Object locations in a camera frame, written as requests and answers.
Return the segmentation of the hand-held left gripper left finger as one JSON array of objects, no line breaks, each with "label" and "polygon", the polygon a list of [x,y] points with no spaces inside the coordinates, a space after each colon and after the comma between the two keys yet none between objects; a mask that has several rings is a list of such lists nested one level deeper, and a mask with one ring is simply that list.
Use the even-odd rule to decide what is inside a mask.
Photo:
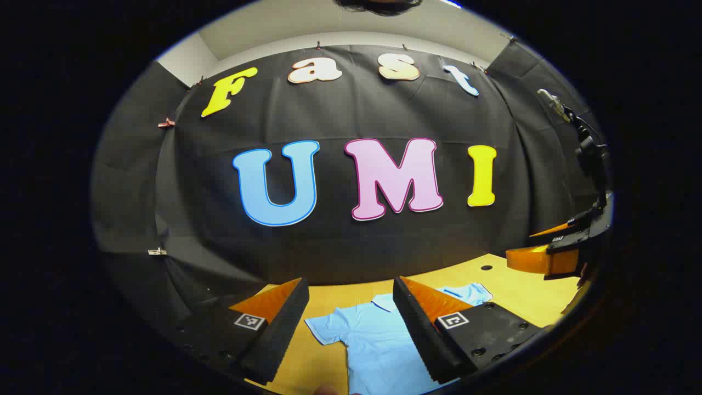
[{"label": "hand-held left gripper left finger", "polygon": [[193,313],[176,325],[175,343],[213,370],[265,386],[278,373],[308,302],[308,281],[296,278]]}]

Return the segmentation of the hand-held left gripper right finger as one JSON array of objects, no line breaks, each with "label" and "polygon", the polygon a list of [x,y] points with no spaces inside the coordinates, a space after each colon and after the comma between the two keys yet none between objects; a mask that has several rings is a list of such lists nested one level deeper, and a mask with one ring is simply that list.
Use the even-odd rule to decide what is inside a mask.
[{"label": "hand-held left gripper right finger", "polygon": [[546,332],[498,303],[462,302],[397,276],[393,300],[432,380],[445,384],[485,370]]}]

